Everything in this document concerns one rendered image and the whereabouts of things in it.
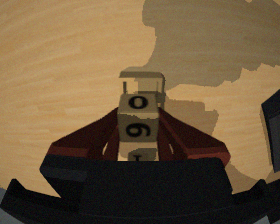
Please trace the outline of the beige digit cube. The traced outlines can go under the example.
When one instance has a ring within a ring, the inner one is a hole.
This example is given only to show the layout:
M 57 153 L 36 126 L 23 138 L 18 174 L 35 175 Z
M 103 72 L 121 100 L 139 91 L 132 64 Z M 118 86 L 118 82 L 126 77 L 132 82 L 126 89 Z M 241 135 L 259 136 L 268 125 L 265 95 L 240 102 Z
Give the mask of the beige digit cube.
M 128 153 L 128 161 L 148 161 L 147 153 Z
M 155 94 L 122 94 L 117 118 L 120 142 L 157 141 L 159 109 Z

